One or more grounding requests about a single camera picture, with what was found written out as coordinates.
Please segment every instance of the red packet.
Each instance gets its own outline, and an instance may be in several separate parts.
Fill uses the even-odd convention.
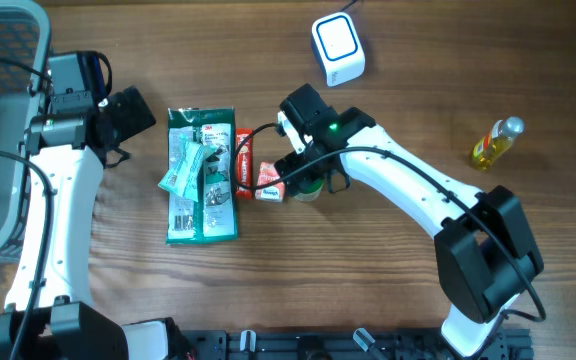
[[[237,129],[237,146],[250,134],[252,134],[252,129]],[[252,138],[241,147],[241,151],[237,155],[237,177],[242,184],[252,186]],[[241,186],[237,187],[236,195],[252,199],[252,191]]]
[[[279,179],[279,174],[273,163],[262,162],[259,168],[259,180],[257,186],[268,184],[274,180]],[[279,184],[269,186],[265,189],[257,190],[255,196],[258,200],[282,202],[284,193],[286,192],[286,184],[280,182]]]

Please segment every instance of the package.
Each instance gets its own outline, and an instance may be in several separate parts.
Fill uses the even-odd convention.
[[[277,169],[275,169],[275,165],[272,163],[262,162],[259,167],[259,180],[257,180],[257,186],[268,184],[277,179],[279,179],[279,174],[277,173]],[[282,202],[285,192],[286,184],[280,182],[276,185],[257,190],[255,196],[259,200]]]
[[[252,131],[252,129],[237,129],[237,147],[244,141],[246,136],[252,134]],[[239,155],[237,155],[237,170],[235,174],[237,174],[242,184],[252,186],[252,138],[248,139],[246,144],[241,147]],[[241,186],[237,187],[236,195],[252,199],[252,191]]]
[[[230,179],[235,144],[235,113],[230,109],[168,110],[169,166],[181,158],[175,156],[180,135],[201,143],[214,153],[204,157],[194,186],[199,201],[170,194],[166,244],[206,244],[234,240],[238,236],[237,216]]]
[[[175,153],[176,164],[170,166],[159,187],[182,198],[199,201],[197,177],[203,161],[215,152],[215,148],[193,142],[185,135],[179,136],[179,155]]]

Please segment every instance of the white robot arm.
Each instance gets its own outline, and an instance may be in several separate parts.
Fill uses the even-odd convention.
[[[492,265],[499,258],[490,261],[487,255],[494,247],[491,241],[486,243],[487,249],[480,250],[476,245],[473,231],[482,229],[475,229],[472,224],[468,225],[470,228],[462,227],[457,222],[467,221],[463,205],[484,214],[494,212],[497,217],[490,221],[494,223],[495,230],[510,234],[505,240],[513,250],[524,248],[523,251],[513,251],[513,255],[521,262],[522,271],[532,280],[543,270],[543,261],[518,200],[505,189],[495,189],[495,194],[488,196],[476,187],[442,174],[397,144],[381,126],[360,110],[352,108],[337,115],[334,109],[323,103],[310,85],[304,85],[291,94],[281,108],[278,114],[280,134],[290,139],[295,151],[275,163],[275,166],[282,177],[291,177],[286,182],[288,194],[294,195],[300,188],[307,189],[312,180],[321,178],[326,171],[337,170],[371,186],[410,215],[435,239],[442,288],[453,302],[458,301],[458,306],[468,310],[466,315],[453,304],[442,325],[442,336],[462,357],[473,356],[482,350],[491,332],[499,324],[500,314],[512,305],[525,287],[518,284],[520,279],[517,277],[501,289],[504,286],[499,285],[503,282],[500,274],[509,268],[504,266],[502,271]],[[351,151],[352,148],[374,151]],[[384,152],[400,160],[384,156]],[[313,171],[301,171],[297,176],[292,176],[291,172],[295,169],[319,162],[318,158],[335,153],[339,153],[338,163],[329,161],[328,166],[312,166]],[[461,201],[462,206],[448,199],[418,171],[440,183]],[[501,197],[504,200],[497,198],[499,194],[503,194]],[[476,265],[469,267],[469,262]],[[477,278],[473,274],[476,272],[485,275]],[[478,301],[491,301],[495,305],[480,303],[479,308],[474,310],[472,303],[467,304],[472,299],[464,301],[459,292],[474,293]]]
[[[89,148],[73,149],[62,145],[42,149],[30,158],[48,176],[52,185],[53,214],[48,258],[44,267],[46,286],[39,293],[37,306],[53,306],[58,297],[83,301],[93,306],[88,283],[88,253],[95,196],[103,176],[103,166]],[[44,187],[31,173],[31,198],[24,247],[5,308],[24,311],[30,298],[28,284],[33,281],[43,230]]]

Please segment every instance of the silver bottle cap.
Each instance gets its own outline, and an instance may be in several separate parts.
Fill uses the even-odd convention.
[[[508,137],[516,137],[524,132],[524,121],[516,116],[509,117],[501,128],[501,133]]]

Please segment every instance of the cable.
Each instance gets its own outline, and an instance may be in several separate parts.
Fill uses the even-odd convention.
[[[237,146],[237,149],[235,150],[235,154],[233,156],[233,159],[237,158],[237,155],[239,155],[239,152],[241,151],[241,148],[243,147],[243,145],[246,144],[248,142],[248,140],[250,138],[252,138],[255,134],[257,134],[260,131],[267,129],[269,127],[277,127],[277,126],[278,126],[277,124],[270,123],[270,124],[262,125],[259,128],[255,129],[250,135],[246,136],[246,138],[243,139],[243,141],[239,144],[239,146]],[[408,169],[412,170],[414,173],[419,175],[422,179],[426,180],[430,185],[432,185],[440,193],[442,193],[448,200],[453,201],[461,210],[463,210],[464,214],[466,214],[466,216],[468,216],[468,218],[470,218],[471,221],[473,221],[475,224],[477,224],[477,226],[479,226],[479,228],[492,239],[492,241],[495,243],[495,245],[497,245],[497,247],[500,249],[503,256],[506,258],[506,261],[508,261],[510,266],[512,266],[513,270],[517,273],[519,280],[526,287],[526,290],[528,291],[528,294],[530,295],[530,298],[532,299],[533,303],[535,304],[535,307],[537,308],[537,312],[539,313],[539,317],[537,317],[537,316],[527,314],[527,313],[519,311],[519,310],[506,309],[506,310],[501,311],[501,313],[500,313],[501,316],[507,318],[508,315],[515,315],[515,316],[522,317],[522,318],[529,320],[529,321],[532,321],[532,322],[542,322],[542,321],[546,320],[546,310],[544,309],[544,306],[541,302],[541,299],[539,298],[539,295],[537,295],[537,291],[532,286],[530,281],[528,281],[528,278],[526,278],[526,275],[524,274],[524,272],[519,268],[519,264],[517,264],[517,261],[512,257],[512,255],[510,254],[508,249],[506,249],[506,246],[504,246],[501,243],[499,238],[497,238],[497,236],[495,236],[495,234],[488,228],[488,226],[486,226],[486,224],[484,224],[477,216],[475,216],[475,214],[473,214],[470,211],[470,208],[466,204],[464,204],[461,200],[459,200],[452,191],[449,191],[448,189],[443,187],[437,180],[433,179],[430,175],[423,172],[421,169],[419,169],[417,166],[410,163],[408,160],[406,160],[400,156],[397,156],[397,155],[395,155],[395,154],[393,154],[387,150],[382,150],[382,149],[372,148],[372,147],[367,147],[367,146],[357,146],[357,147],[350,147],[350,148],[336,150],[336,151],[330,152],[330,153],[318,158],[315,161],[309,162],[308,164],[298,168],[297,170],[294,170],[293,172],[291,172],[291,173],[289,173],[289,174],[287,174],[287,175],[285,175],[285,176],[283,176],[277,180],[271,181],[267,184],[260,185],[260,186],[247,186],[247,185],[242,184],[241,181],[239,181],[239,178],[235,172],[235,176],[234,176],[235,184],[241,188],[244,188],[246,190],[250,190],[253,192],[256,190],[259,190],[259,189],[265,189],[267,187],[285,182],[286,180],[290,179],[291,177],[294,177],[294,176],[308,170],[310,167],[314,166],[315,164],[317,164],[321,161],[332,159],[337,155],[349,153],[349,152],[354,152],[354,151],[371,152],[371,153],[379,154],[383,158],[389,158],[389,159],[392,159],[392,160],[399,162],[400,164],[406,166]]]
[[[97,55],[99,60],[101,60],[106,65],[106,68],[108,69],[108,81],[106,81],[106,97],[108,97],[110,96],[110,91],[112,91],[112,67],[110,67],[110,61],[108,61],[106,55],[100,53],[99,51],[93,52],[95,55]]]
[[[43,115],[48,114],[48,109],[50,108],[50,103],[52,99],[50,98],[50,84],[46,83],[46,88],[44,89],[44,113]]]
[[[28,330],[28,325],[30,323],[31,313],[35,308],[35,303],[37,302],[37,296],[39,295],[39,290],[41,289],[41,277],[43,275],[44,266],[46,262],[46,255],[48,253],[48,236],[50,235],[50,227],[52,226],[52,186],[48,176],[33,162],[22,158],[21,156],[11,154],[0,150],[0,157],[11,159],[19,163],[24,164],[34,171],[41,183],[44,186],[44,198],[46,199],[46,212],[44,214],[44,227],[41,233],[41,244],[39,245],[39,256],[37,257],[37,265],[35,266],[35,275],[32,281],[32,289],[30,291],[30,298],[28,299],[28,306],[24,312],[24,317],[21,320],[21,325],[19,325],[19,330],[17,331],[17,337],[15,338],[15,343],[10,352],[10,360],[17,360],[17,355],[22,346],[24,337]]]
[[[344,12],[344,11],[348,10],[348,8],[355,5],[355,3],[357,1],[359,1],[359,0],[351,0],[348,4],[346,4],[346,6],[342,7],[341,10],[339,10],[339,12]]]
[[[117,167],[119,164],[121,164],[122,162],[124,162],[124,161],[126,161],[126,160],[128,160],[128,159],[130,159],[130,158],[132,157],[132,154],[131,154],[131,153],[129,153],[128,151],[125,151],[125,150],[121,150],[121,149],[119,148],[119,146],[115,146],[115,147],[113,147],[113,148],[110,149],[110,150],[112,150],[112,151],[116,152],[117,154],[121,155],[121,157],[119,158],[119,160],[117,160],[117,162],[114,162],[114,163],[112,163],[112,164],[110,164],[110,165],[109,165],[109,164],[106,164],[106,165],[104,166],[104,169],[112,169],[112,168],[115,168],[115,167]]]
[[[6,58],[0,57],[0,63],[2,63],[2,64],[7,64],[7,65],[12,65],[12,66],[16,66],[16,67],[18,67],[18,68],[20,68],[20,69],[23,69],[23,70],[25,70],[25,71],[27,71],[27,72],[29,72],[29,73],[31,73],[31,74],[35,74],[35,75],[39,76],[39,77],[40,77],[42,80],[44,80],[44,81],[47,81],[47,82],[50,82],[50,81],[51,81],[50,78],[49,78],[47,75],[42,74],[41,72],[33,69],[32,67],[30,67],[30,66],[28,66],[28,65],[26,65],[26,64],[24,64],[24,63],[21,63],[21,62],[19,62],[19,61],[15,61],[15,60],[11,60],[11,59],[6,59]]]

